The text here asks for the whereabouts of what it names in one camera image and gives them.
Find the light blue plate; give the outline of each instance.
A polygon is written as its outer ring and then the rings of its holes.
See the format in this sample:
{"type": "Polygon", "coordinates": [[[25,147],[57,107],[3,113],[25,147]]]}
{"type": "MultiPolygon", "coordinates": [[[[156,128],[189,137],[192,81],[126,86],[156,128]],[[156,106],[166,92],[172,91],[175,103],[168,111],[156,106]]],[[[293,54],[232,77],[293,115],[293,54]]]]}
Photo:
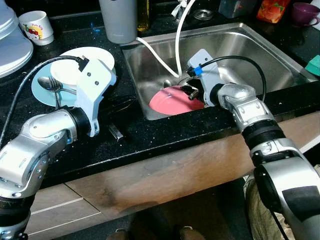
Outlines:
{"type": "MultiPolygon", "coordinates": [[[[37,74],[34,76],[32,83],[31,83],[31,90],[32,93],[34,95],[34,97],[40,101],[43,104],[49,105],[49,106],[56,106],[56,99],[55,99],[55,93],[45,90],[43,87],[41,87],[38,83],[38,78],[39,77],[48,77],[51,76],[50,74],[50,67],[51,64],[45,65],[43,68],[41,68],[37,74]]],[[[71,89],[68,86],[64,85],[63,86],[64,89],[71,89]]],[[[66,92],[66,91],[60,91],[59,92],[59,97],[60,97],[60,103],[61,106],[69,106],[69,107],[73,107],[75,105],[75,101],[77,99],[77,96],[66,92]]]]}

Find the black cable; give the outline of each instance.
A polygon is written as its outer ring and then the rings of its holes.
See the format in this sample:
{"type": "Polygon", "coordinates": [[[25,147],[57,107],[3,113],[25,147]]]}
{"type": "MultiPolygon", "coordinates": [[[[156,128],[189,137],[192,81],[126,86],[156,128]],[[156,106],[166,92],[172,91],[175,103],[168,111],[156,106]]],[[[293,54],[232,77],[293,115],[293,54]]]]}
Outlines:
{"type": "Polygon", "coordinates": [[[1,132],[1,136],[0,136],[0,149],[2,148],[3,146],[3,141],[4,141],[4,138],[5,138],[5,135],[8,131],[8,127],[9,127],[9,124],[11,122],[11,119],[12,119],[12,115],[15,111],[15,108],[17,106],[17,102],[18,102],[18,98],[20,96],[20,93],[25,85],[25,83],[28,81],[28,79],[30,78],[30,76],[32,74],[34,74],[35,72],[37,72],[39,69],[41,69],[43,66],[47,65],[47,64],[50,64],[52,62],[55,62],[55,61],[58,61],[58,60],[75,60],[77,63],[82,63],[84,60],[81,59],[80,57],[77,57],[77,56],[56,56],[56,57],[53,57],[53,58],[50,58],[44,62],[41,62],[39,63],[37,66],[35,66],[25,77],[24,79],[22,80],[22,82],[20,83],[19,85],[19,88],[18,90],[16,91],[15,95],[14,95],[14,98],[13,98],[13,101],[11,103],[11,107],[10,107],[10,110],[8,112],[8,115],[6,116],[6,119],[5,119],[5,123],[4,123],[4,126],[3,126],[3,129],[2,129],[2,132],[1,132]]]}
{"type": "Polygon", "coordinates": [[[272,215],[272,217],[273,217],[273,219],[274,219],[274,221],[275,221],[275,223],[276,223],[277,227],[279,228],[279,230],[280,230],[280,232],[281,232],[281,234],[282,234],[282,236],[283,236],[284,240],[289,240],[288,236],[286,235],[286,233],[285,233],[284,229],[282,228],[282,226],[281,226],[281,224],[280,224],[280,222],[279,222],[279,220],[278,220],[277,216],[275,215],[275,213],[274,213],[273,211],[271,211],[271,210],[270,210],[270,213],[271,213],[271,215],[272,215]]]}
{"type": "Polygon", "coordinates": [[[265,101],[266,98],[266,93],[267,93],[267,82],[266,82],[266,77],[264,72],[262,71],[261,67],[258,65],[258,63],[256,63],[255,61],[253,61],[251,58],[245,57],[245,56],[236,56],[236,55],[231,55],[231,56],[221,56],[221,57],[217,57],[215,59],[212,59],[208,62],[205,62],[204,64],[200,64],[199,67],[200,68],[204,68],[205,66],[208,66],[209,64],[221,61],[221,60],[225,60],[225,59],[240,59],[240,60],[244,60],[247,61],[249,63],[251,63],[252,65],[255,66],[255,68],[258,70],[260,76],[261,76],[261,80],[262,80],[262,101],[265,101]]]}

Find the hello kitty mug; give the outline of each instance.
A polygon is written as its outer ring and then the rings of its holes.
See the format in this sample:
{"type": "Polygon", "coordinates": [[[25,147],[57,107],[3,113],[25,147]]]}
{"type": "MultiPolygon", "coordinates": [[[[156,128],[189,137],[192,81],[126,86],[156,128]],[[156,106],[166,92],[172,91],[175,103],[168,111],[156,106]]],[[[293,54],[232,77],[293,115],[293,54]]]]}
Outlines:
{"type": "Polygon", "coordinates": [[[43,46],[54,40],[54,30],[44,11],[29,11],[18,19],[20,27],[34,44],[43,46]]]}

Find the person's shoe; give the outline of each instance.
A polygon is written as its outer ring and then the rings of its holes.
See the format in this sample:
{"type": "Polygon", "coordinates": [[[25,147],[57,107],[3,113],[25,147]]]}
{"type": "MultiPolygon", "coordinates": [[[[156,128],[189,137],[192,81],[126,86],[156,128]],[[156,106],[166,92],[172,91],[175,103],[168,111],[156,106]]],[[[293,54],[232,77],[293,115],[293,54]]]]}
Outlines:
{"type": "Polygon", "coordinates": [[[205,237],[196,230],[193,230],[191,226],[184,226],[180,229],[179,233],[181,240],[205,240],[205,237]]]}
{"type": "Polygon", "coordinates": [[[106,240],[129,240],[129,235],[124,229],[117,229],[106,240]]]}

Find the kitchen sink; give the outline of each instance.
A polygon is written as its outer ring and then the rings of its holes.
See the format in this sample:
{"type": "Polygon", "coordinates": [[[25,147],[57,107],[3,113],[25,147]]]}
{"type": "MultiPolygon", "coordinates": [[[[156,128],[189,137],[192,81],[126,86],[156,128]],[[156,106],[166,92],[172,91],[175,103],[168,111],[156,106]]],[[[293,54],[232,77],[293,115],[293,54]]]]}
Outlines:
{"type": "MultiPolygon", "coordinates": [[[[175,33],[145,37],[158,55],[176,72],[175,33]]],[[[230,23],[183,31],[180,36],[180,61],[187,77],[188,60],[200,49],[213,58],[238,55],[257,62],[266,78],[267,92],[316,81],[302,66],[243,23],[230,23]]],[[[135,41],[121,46],[127,67],[134,81],[142,111],[148,120],[168,117],[149,107],[152,97],[163,87],[164,81],[177,84],[173,77],[141,43],[135,41]]],[[[226,83],[248,84],[262,93],[258,71],[250,63],[238,59],[217,62],[220,77],[226,83]]]]}

